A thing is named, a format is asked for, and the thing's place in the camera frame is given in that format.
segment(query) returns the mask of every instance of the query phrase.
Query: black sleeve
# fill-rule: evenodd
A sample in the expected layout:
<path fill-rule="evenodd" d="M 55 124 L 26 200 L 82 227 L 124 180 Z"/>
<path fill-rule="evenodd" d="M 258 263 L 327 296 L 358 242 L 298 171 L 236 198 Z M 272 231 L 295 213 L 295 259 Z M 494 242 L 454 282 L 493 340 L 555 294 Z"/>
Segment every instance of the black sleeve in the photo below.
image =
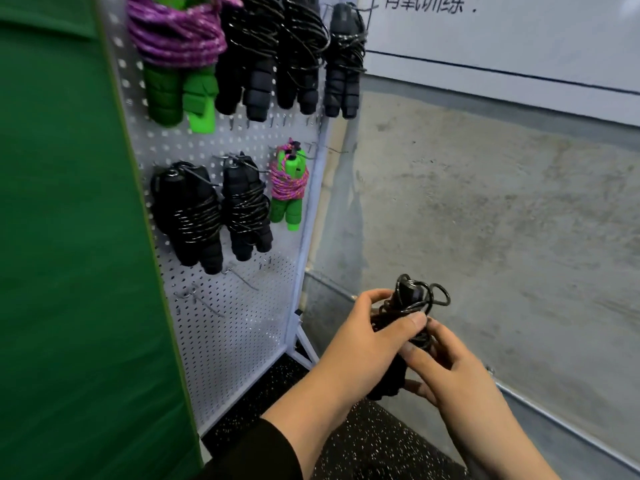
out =
<path fill-rule="evenodd" d="M 302 480 L 292 446 L 270 422 L 259 419 L 222 458 L 193 480 Z"/>

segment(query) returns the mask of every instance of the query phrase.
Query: pink rope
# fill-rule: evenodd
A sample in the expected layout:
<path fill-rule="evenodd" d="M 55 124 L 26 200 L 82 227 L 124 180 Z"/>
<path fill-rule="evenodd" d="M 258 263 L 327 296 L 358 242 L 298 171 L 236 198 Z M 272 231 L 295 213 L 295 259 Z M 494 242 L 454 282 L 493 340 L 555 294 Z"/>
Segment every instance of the pink rope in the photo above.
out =
<path fill-rule="evenodd" d="M 293 140 L 289 138 L 289 142 L 278 147 L 280 151 L 295 151 L 293 148 Z M 309 180 L 309 169 L 305 165 L 305 172 L 300 178 L 292 178 L 285 172 L 285 164 L 287 159 L 284 158 L 281 163 L 282 168 L 278 168 L 278 160 L 272 161 L 270 165 L 271 181 L 273 189 L 271 195 L 276 200 L 293 200 L 303 198 L 305 196 L 305 188 Z"/>

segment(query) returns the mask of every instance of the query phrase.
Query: whiteboard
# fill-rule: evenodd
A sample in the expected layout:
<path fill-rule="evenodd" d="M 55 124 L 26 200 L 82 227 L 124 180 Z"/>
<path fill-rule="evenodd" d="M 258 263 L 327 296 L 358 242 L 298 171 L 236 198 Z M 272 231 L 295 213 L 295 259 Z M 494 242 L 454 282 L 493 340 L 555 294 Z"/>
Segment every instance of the whiteboard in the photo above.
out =
<path fill-rule="evenodd" d="M 640 0 L 360 0 L 368 73 L 640 126 Z"/>

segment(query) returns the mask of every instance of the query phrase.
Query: left hand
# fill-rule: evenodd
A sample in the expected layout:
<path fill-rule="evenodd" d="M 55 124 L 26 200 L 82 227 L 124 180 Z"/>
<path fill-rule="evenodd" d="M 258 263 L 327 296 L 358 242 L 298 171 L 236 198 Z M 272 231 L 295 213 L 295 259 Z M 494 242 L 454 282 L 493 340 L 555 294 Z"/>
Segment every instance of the left hand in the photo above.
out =
<path fill-rule="evenodd" d="M 314 373 L 324 376 L 334 394 L 347 408 L 370 393 L 382 379 L 400 347 L 415 337 L 427 323 L 427 316 L 418 312 L 374 332 L 371 327 L 371 306 L 391 297 L 392 293 L 388 289 L 362 293 L 314 368 Z"/>

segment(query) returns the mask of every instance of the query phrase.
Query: black line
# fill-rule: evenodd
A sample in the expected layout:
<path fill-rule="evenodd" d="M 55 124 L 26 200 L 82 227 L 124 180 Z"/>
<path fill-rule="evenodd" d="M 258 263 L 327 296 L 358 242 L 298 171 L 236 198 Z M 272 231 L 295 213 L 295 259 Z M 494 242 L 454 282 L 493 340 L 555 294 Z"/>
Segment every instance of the black line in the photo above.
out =
<path fill-rule="evenodd" d="M 377 50 L 367 49 L 368 54 L 388 55 L 389 57 L 398 57 L 400 59 L 409 59 L 412 61 L 429 62 L 431 64 L 439 64 L 450 67 L 461 67 L 462 69 L 479 70 L 482 72 L 493 72 L 495 74 L 514 75 L 517 77 L 524 77 L 525 79 L 544 80 L 547 82 L 558 82 L 560 84 L 569 84 L 570 86 L 578 86 L 581 88 L 599 89 L 601 91 L 610 91 L 612 93 L 629 94 L 632 96 L 640 96 L 640 91 L 632 91 L 631 89 L 610 88 L 607 86 L 598 86 L 596 84 L 587 84 L 585 82 L 577 82 L 574 80 L 553 79 L 551 77 L 542 77 L 540 75 L 521 74 L 519 72 L 510 72 L 507 70 L 488 69 L 487 67 L 470 66 L 467 64 L 456 64 L 453 62 L 435 61 L 432 59 L 421 59 L 420 57 L 412 57 L 410 55 L 389 54 L 387 52 L 379 52 Z"/>
<path fill-rule="evenodd" d="M 376 0 L 371 0 L 371 7 L 369 8 L 369 19 L 367 20 L 367 31 L 369 31 L 369 24 L 371 23 L 371 14 L 373 13 L 373 4 Z"/>

